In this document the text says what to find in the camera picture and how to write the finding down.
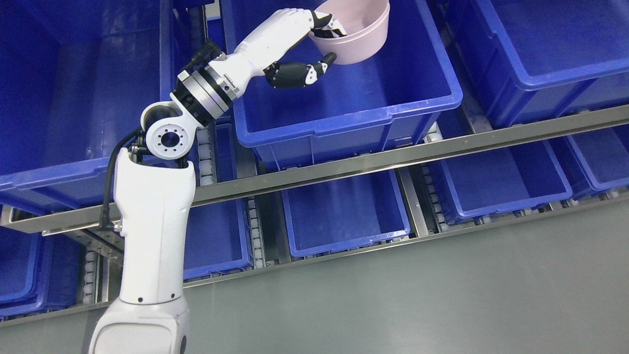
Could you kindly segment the black white robotic hand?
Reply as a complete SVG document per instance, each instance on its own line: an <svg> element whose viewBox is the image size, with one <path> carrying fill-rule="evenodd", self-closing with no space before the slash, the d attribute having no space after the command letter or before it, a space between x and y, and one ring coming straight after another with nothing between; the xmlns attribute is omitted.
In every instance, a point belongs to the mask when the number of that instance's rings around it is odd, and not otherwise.
<svg viewBox="0 0 629 354"><path fill-rule="evenodd" d="M347 36L333 14L296 7L279 9L249 33L229 57L236 64L235 82L246 90L252 78L263 76L265 69L281 60L309 33L319 38Z"/></svg>

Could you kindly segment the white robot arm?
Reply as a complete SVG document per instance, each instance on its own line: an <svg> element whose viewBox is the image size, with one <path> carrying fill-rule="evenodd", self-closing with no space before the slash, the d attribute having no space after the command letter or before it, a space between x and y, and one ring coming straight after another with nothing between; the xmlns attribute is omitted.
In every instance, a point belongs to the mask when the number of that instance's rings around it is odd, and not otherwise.
<svg viewBox="0 0 629 354"><path fill-rule="evenodd" d="M196 132L226 112L236 87L213 72L227 58L206 43L184 65L169 101L144 109L140 125L108 163L100 224L110 226L109 197L124 239L119 296L94 329L90 354L182 354L191 315L183 293L186 229L196 187L187 153Z"/></svg>

